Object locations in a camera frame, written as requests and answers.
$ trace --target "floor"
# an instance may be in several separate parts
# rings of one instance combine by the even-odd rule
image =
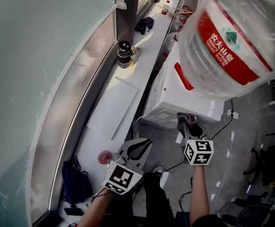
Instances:
[[[272,89],[267,83],[256,88],[251,93],[233,99],[234,111],[238,112],[239,119],[231,122],[230,131],[235,132],[235,141],[233,146],[233,155],[231,164],[225,176],[224,184],[219,192],[216,187],[217,182],[222,182],[230,158],[226,158],[227,151],[231,150],[231,138],[225,128],[214,138],[214,155],[208,166],[205,166],[205,178],[210,202],[211,212],[217,211],[231,198],[240,196],[246,197],[248,181],[253,176],[244,176],[244,170],[251,169],[254,165],[255,157],[251,154],[251,148],[260,149],[261,144],[264,148],[275,144],[275,138],[265,136],[265,134],[275,132],[275,113],[274,107],[267,105],[272,101]],[[231,109],[231,101],[225,102],[224,111]],[[210,138],[224,126],[224,119],[216,123],[206,123],[205,128]],[[162,130],[154,128],[155,136],[153,139],[153,148],[145,165],[145,172],[151,171],[155,166],[162,166],[164,169],[172,167],[183,161],[181,146],[175,142],[177,132],[173,130]],[[150,127],[141,128],[140,137],[152,138],[153,131]],[[192,177],[192,167],[181,164],[169,171],[169,177],[164,186],[167,197],[170,200],[171,208],[180,211],[178,199],[180,196],[191,190],[190,178]],[[260,195],[261,192],[250,189],[253,194]],[[145,216],[146,208],[145,192],[140,191],[140,198],[136,197],[133,205],[135,216]],[[182,200],[184,211],[189,211],[190,196],[186,195]]]

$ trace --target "person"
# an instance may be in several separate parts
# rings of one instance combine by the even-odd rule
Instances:
[[[160,187],[163,169],[156,168],[144,178],[146,192],[146,226],[175,225],[170,202]],[[132,209],[133,190],[124,195],[115,194],[105,188],[94,198],[88,211],[82,216],[79,227],[126,226],[136,227]],[[210,215],[209,200],[204,179],[204,166],[194,166],[193,188],[190,202],[191,227],[226,227],[216,216]]]

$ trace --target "white appliance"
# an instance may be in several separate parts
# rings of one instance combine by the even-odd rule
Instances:
[[[177,62],[178,42],[175,42],[152,84],[141,122],[157,128],[176,128],[178,112],[197,115],[201,122],[220,121],[224,102],[201,97],[193,89],[187,90],[175,69]]]

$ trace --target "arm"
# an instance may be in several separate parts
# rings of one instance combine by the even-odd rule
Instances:
[[[194,166],[193,189],[190,202],[190,223],[210,213],[207,189],[204,180],[204,166]]]
[[[100,227],[111,199],[112,192],[104,188],[81,217],[79,227]]]

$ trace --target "green logo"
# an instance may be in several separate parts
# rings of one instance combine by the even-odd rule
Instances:
[[[233,47],[235,47],[236,50],[239,51],[240,50],[240,40],[237,37],[237,32],[233,32],[229,28],[227,28],[227,29],[222,28],[222,33],[223,33],[225,42],[229,46],[233,46]]]

